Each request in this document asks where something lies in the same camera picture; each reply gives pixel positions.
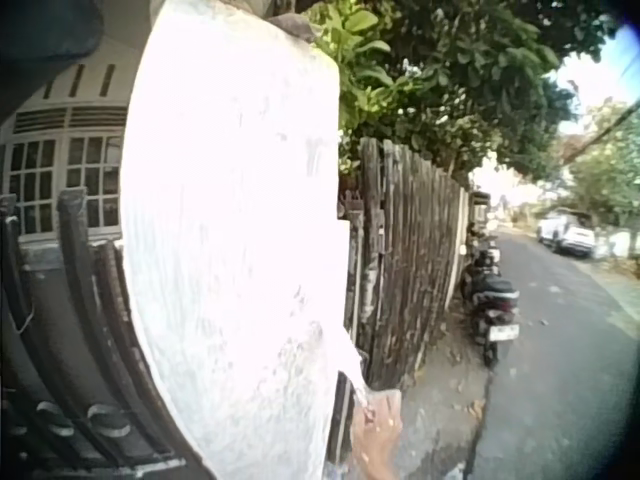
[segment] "wooden fence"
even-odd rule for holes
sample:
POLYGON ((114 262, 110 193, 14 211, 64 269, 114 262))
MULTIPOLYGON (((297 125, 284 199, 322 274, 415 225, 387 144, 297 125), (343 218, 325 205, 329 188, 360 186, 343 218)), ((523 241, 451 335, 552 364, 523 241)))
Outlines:
MULTIPOLYGON (((410 378, 440 331, 462 268, 467 193, 407 147, 363 139, 357 205, 346 203, 351 249, 345 327, 365 358, 367 383, 394 388, 410 378)), ((327 456, 348 449, 350 385, 340 375, 327 456)))

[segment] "license plate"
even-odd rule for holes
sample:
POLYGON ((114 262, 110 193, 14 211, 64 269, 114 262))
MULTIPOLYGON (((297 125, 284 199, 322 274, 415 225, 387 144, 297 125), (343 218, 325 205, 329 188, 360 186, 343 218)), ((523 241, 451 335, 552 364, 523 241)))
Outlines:
POLYGON ((490 342, 513 340, 520 335, 520 325, 497 325, 489 329, 490 342))

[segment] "sidewalk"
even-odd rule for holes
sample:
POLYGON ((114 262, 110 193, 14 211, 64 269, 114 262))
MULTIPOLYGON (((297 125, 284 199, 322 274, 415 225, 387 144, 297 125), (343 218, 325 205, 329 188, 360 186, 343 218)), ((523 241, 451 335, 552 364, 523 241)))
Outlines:
POLYGON ((575 265, 620 304, 624 312, 631 317, 633 323, 624 316, 625 321, 619 327, 631 337, 640 340, 640 281, 607 271, 599 263, 575 262, 575 265))
MULTIPOLYGON (((454 301, 443 338, 427 355, 416 383, 404 392, 403 431, 395 471, 405 480, 461 480, 484 413, 488 370, 454 301)), ((359 479, 350 471, 345 479, 359 479)))

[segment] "motorcycle seat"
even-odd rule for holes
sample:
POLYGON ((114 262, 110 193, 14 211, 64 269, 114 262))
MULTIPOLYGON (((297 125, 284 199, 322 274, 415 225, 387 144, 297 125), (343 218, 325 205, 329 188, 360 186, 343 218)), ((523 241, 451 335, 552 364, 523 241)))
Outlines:
POLYGON ((509 280, 497 275, 483 275, 473 284, 475 293, 514 293, 509 280))

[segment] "white house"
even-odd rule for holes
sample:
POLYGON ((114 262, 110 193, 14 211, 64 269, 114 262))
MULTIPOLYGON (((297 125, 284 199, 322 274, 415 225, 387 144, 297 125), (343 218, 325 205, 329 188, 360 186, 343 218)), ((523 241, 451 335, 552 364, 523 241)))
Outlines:
MULTIPOLYGON (((152 3, 157 9, 158 2, 152 3)), ((18 197, 21 242, 54 240, 58 194, 78 186, 87 189, 90 236, 120 235, 120 151, 151 31, 150 3, 103 5, 105 32, 98 50, 49 81, 0 126, 0 193, 18 197)))

